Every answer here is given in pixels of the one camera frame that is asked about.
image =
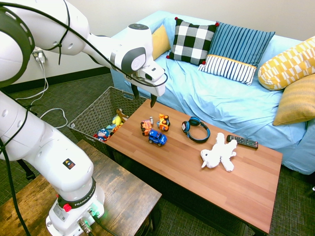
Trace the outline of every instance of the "dark wooden table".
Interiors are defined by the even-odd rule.
[[[161,194],[86,143],[77,144],[94,163],[93,177],[105,192],[102,224],[119,236],[133,236],[156,206]],[[56,191],[39,175],[17,193],[21,215],[32,236],[50,236],[45,219],[56,200]],[[12,198],[0,206],[0,236],[25,236]],[[93,234],[109,236],[96,223]]]

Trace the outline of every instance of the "ear cup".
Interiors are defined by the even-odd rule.
[[[189,123],[190,123],[192,126],[198,126],[198,125],[200,125],[200,119],[197,118],[197,117],[190,117]]]
[[[184,132],[184,133],[187,133],[187,132],[189,131],[189,129],[190,129],[190,124],[189,124],[189,122],[188,122],[188,121],[184,121],[184,122],[182,123],[182,130],[183,130],[183,132]]]

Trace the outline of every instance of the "coffee table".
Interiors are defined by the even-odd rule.
[[[169,131],[161,131],[168,138],[158,147],[143,136],[140,122],[153,117],[153,129],[159,114],[169,115]],[[242,220],[257,235],[269,233],[275,203],[282,154],[259,145],[258,149],[238,145],[232,157],[234,170],[227,172],[222,164],[209,169],[201,168],[200,151],[212,149],[217,133],[231,134],[207,124],[211,130],[209,140],[197,144],[182,131],[182,122],[190,116],[156,103],[150,108],[146,100],[106,142],[110,147],[150,168],[183,188],[206,199]],[[206,137],[205,129],[194,126],[190,133],[195,138]]]

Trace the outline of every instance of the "couch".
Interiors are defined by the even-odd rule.
[[[216,23],[165,11],[157,11],[138,23],[147,25],[152,33],[164,25],[172,47],[175,17],[192,24]],[[125,33],[126,29],[113,38],[123,39]],[[257,77],[258,69],[264,62],[298,43],[299,40],[274,35],[262,55],[250,86],[199,71],[198,66],[191,63],[167,59],[167,51],[156,59],[168,75],[166,92],[157,98],[157,102],[279,151],[283,153],[283,165],[310,175],[315,171],[315,140],[312,140],[315,120],[274,126],[283,90],[270,91],[259,83]],[[111,73],[116,88],[132,93],[130,83],[124,80],[121,73],[115,70],[111,70]],[[141,96],[150,98],[145,90],[139,88],[139,92]]]

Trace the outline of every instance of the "toy car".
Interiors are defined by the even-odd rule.
[[[152,130],[152,125],[150,120],[143,120],[140,123],[141,125],[141,130],[142,130],[142,135],[146,136],[149,134],[149,132]]]
[[[168,127],[171,125],[171,122],[169,122],[168,115],[159,115],[159,121],[157,122],[157,126],[160,130],[167,131]]]
[[[156,130],[153,130],[153,129],[150,131],[150,133],[149,133],[149,143],[150,144],[155,143],[158,146],[162,146],[162,145],[166,144],[166,141],[167,141],[166,135],[164,135],[160,132],[157,132]]]

